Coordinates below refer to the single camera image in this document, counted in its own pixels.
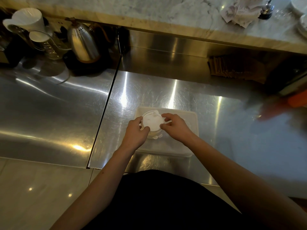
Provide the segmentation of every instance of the white ceramic dripper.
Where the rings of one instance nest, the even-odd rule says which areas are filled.
[[[11,19],[4,19],[3,25],[9,30],[9,25],[19,26],[27,31],[39,30],[46,32],[43,15],[38,9],[23,8],[16,11]],[[31,32],[31,39],[36,42],[44,42],[49,39],[46,34],[40,32]]]

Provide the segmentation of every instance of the stainless steel kettle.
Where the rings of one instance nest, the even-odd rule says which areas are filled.
[[[66,18],[65,20],[72,22],[67,37],[77,59],[82,63],[93,63],[99,60],[101,55],[89,28],[85,24],[77,22],[75,18]]]

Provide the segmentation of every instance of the blurred hand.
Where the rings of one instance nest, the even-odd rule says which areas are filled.
[[[147,139],[148,133],[150,131],[149,127],[145,127],[141,131],[141,120],[143,119],[142,116],[137,117],[135,120],[130,120],[128,123],[128,127],[126,129],[126,133],[124,139],[122,140],[122,144],[120,148],[128,149],[129,151],[133,152],[137,150]]]
[[[161,124],[160,128],[166,131],[175,140],[178,140],[186,145],[187,140],[190,140],[192,137],[196,136],[187,126],[185,121],[179,117],[179,115],[165,113],[161,116],[165,118],[166,122],[170,120],[171,122]]]

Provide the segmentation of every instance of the stainless steel counter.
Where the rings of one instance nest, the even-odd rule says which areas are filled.
[[[260,122],[262,103],[263,95],[254,82],[212,77],[208,84],[200,84],[120,70],[89,167],[104,167],[121,144],[138,106],[173,108],[196,112],[200,137],[221,153],[286,195],[307,198],[306,109]],[[126,172],[148,169],[217,185],[195,156],[183,158],[136,152]]]
[[[44,57],[0,69],[0,157],[86,168],[115,71],[73,77]]]

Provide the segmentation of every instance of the white lid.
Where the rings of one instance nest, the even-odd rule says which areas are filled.
[[[159,131],[162,123],[164,123],[164,119],[157,110],[149,111],[143,115],[143,126],[148,126],[150,131]]]

